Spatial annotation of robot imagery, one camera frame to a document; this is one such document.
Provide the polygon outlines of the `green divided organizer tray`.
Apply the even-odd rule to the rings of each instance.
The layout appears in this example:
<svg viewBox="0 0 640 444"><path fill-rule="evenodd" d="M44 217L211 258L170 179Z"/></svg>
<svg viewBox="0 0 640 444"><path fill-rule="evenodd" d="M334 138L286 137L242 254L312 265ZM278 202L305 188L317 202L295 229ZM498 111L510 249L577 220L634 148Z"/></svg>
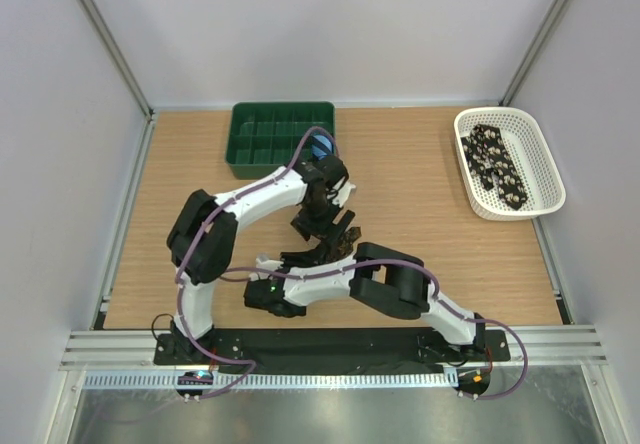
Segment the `green divided organizer tray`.
<svg viewBox="0 0 640 444"><path fill-rule="evenodd" d="M257 180L290 162L306 131L335 133L329 101L240 102L232 107L225 161L239 180Z"/></svg>

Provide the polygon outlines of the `black tie with white pattern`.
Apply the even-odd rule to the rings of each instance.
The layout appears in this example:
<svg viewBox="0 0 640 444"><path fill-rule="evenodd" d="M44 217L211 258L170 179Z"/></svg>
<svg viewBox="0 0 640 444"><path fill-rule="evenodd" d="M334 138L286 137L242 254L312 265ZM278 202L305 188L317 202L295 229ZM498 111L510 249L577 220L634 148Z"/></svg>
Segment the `black tie with white pattern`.
<svg viewBox="0 0 640 444"><path fill-rule="evenodd" d="M483 189L496 190L507 207L520 210L528 202L528 194L501 131L494 126L475 125L461 143L470 174L480 180Z"/></svg>

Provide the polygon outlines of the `white perforated plastic basket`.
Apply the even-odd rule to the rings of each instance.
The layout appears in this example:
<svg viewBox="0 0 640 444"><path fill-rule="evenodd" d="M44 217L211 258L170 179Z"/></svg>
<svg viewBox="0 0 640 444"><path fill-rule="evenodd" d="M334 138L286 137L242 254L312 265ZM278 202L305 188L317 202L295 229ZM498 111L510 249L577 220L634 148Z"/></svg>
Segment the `white perforated plastic basket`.
<svg viewBox="0 0 640 444"><path fill-rule="evenodd" d="M478 216L516 221L562 208L564 184L530 114L511 107L467 109L453 128L461 175Z"/></svg>

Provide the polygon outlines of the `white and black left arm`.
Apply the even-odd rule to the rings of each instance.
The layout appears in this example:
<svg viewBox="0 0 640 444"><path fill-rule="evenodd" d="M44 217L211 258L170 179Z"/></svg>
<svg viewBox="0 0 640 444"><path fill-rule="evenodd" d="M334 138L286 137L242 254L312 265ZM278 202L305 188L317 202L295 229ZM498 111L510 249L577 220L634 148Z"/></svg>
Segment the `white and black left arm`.
<svg viewBox="0 0 640 444"><path fill-rule="evenodd" d="M269 264L275 272L313 268L338 261L353 250L360 231L345 204L355 187L343 161L296 158L252 184L210 195L199 189L185 202L167 237L180 291L170 327L174 351L191 364L204 362L213 348L215 285L229 269L237 236L248 226L287 207L298 212L291 225L309 251L284 252Z"/></svg>

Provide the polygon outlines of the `black tie with gold keys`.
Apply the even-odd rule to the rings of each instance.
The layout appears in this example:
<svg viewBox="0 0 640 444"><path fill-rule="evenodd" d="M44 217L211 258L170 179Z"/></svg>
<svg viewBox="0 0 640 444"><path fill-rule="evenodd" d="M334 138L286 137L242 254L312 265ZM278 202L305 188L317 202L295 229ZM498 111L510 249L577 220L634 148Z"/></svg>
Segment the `black tie with gold keys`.
<svg viewBox="0 0 640 444"><path fill-rule="evenodd" d="M326 262L335 262L344 259L354 252L355 243L361 238L359 226L350 227L329 244L326 254Z"/></svg>

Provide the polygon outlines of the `rolled blue striped tie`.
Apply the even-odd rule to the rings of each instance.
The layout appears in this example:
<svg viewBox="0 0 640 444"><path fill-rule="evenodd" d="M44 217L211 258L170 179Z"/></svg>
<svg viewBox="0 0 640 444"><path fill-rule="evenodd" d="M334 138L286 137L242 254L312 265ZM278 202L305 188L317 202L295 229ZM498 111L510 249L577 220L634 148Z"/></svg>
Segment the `rolled blue striped tie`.
<svg viewBox="0 0 640 444"><path fill-rule="evenodd" d="M311 136L311 157L313 161L321 161L334 154L332 141L323 134Z"/></svg>

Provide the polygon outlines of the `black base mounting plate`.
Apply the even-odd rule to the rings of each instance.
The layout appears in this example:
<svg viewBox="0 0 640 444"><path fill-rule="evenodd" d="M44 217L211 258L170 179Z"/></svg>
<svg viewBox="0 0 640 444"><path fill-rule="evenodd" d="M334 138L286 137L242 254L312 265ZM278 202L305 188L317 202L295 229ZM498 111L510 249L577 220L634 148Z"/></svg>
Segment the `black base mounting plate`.
<svg viewBox="0 0 640 444"><path fill-rule="evenodd" d="M253 360L263 375L394 375L437 372L439 364L510 360L505 333L489 330L476 345L455 346L417 328L217 329L200 344L232 360Z"/></svg>

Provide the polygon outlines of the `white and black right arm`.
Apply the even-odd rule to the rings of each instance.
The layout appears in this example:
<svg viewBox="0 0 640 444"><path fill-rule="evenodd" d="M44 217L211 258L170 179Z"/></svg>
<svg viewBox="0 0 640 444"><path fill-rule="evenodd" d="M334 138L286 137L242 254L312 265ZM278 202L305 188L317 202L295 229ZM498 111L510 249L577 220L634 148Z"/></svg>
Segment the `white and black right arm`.
<svg viewBox="0 0 640 444"><path fill-rule="evenodd" d="M394 319L426 323L461 361L486 355L481 317L448 298L415 256L365 242L343 257L316 248L256 264L243 295L248 308L293 318L316 302L353 299Z"/></svg>

